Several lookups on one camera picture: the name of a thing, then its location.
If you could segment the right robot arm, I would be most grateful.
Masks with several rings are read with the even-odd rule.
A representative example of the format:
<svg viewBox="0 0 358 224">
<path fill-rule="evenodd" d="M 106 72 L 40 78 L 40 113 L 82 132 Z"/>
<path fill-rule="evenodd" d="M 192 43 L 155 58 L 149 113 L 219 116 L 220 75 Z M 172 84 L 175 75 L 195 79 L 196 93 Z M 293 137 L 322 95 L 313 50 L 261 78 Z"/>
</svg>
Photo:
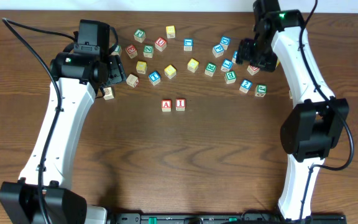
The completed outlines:
<svg viewBox="0 0 358 224">
<path fill-rule="evenodd" d="M 283 11 L 277 0 L 253 3 L 255 33 L 241 40 L 236 63 L 274 72 L 281 65 L 293 109 L 280 128 L 287 172 L 276 219 L 284 223 L 343 222 L 344 217 L 313 217 L 311 198 L 321 169 L 340 171 L 354 157 L 354 140 L 346 123 L 349 105 L 336 98 L 316 64 L 306 26 L 297 9 Z"/>
</svg>

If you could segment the blue 2 block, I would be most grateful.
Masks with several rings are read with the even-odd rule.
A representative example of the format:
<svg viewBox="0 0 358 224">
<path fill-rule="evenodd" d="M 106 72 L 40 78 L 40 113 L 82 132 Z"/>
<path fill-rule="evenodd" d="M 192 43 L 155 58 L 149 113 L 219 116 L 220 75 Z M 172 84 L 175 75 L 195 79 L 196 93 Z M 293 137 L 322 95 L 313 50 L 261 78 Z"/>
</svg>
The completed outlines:
<svg viewBox="0 0 358 224">
<path fill-rule="evenodd" d="M 252 82 L 250 80 L 244 79 L 239 87 L 239 90 L 243 93 L 248 93 L 252 87 Z"/>
</svg>

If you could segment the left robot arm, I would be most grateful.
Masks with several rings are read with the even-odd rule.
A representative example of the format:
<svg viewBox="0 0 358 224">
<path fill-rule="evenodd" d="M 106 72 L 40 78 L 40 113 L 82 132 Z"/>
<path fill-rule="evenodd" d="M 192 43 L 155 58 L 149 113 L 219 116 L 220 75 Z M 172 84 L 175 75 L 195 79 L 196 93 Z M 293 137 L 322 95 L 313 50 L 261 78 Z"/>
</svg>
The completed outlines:
<svg viewBox="0 0 358 224">
<path fill-rule="evenodd" d="M 83 19 L 65 49 L 44 64 L 50 96 L 31 157 L 16 182 L 3 182 L 0 203 L 13 223 L 112 223 L 104 207 L 71 189 L 73 163 L 85 118 L 95 99 L 126 74 L 109 24 Z"/>
</svg>

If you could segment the red I block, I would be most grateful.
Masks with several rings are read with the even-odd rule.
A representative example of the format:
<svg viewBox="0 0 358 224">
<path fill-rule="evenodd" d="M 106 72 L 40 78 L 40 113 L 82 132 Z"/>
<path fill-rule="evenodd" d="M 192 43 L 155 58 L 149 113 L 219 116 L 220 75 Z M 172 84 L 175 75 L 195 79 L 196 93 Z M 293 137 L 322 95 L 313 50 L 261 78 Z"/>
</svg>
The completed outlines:
<svg viewBox="0 0 358 224">
<path fill-rule="evenodd" d="M 186 109 L 186 100 L 184 98 L 176 99 L 176 110 L 177 111 L 185 111 Z"/>
</svg>

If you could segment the red A block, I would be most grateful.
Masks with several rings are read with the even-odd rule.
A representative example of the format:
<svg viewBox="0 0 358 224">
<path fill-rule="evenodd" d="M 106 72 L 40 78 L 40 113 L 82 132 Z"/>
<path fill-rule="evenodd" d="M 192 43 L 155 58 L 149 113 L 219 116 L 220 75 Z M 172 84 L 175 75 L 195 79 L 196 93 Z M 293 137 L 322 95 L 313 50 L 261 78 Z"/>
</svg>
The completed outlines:
<svg viewBox="0 0 358 224">
<path fill-rule="evenodd" d="M 163 112 L 171 112 L 172 110 L 172 101 L 171 100 L 162 100 L 161 108 Z"/>
</svg>

